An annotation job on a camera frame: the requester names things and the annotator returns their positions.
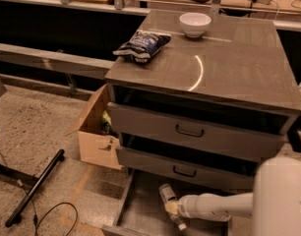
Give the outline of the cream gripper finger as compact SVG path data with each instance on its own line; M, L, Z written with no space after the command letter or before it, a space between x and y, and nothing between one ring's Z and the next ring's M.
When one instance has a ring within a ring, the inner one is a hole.
M164 205L165 210L171 214L178 213L178 203L177 202L170 202Z

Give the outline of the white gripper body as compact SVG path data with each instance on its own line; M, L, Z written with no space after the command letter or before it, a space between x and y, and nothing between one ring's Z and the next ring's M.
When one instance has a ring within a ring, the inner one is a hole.
M178 201L178 212L187 218L226 222L231 215L224 209L224 197L214 194L187 195Z

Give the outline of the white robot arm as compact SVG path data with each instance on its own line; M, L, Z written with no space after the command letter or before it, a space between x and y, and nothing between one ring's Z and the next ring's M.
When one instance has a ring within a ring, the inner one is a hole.
M266 160L251 193L186 195L167 202L165 210L175 217L221 222L250 217L251 236L301 236L301 161L282 156Z

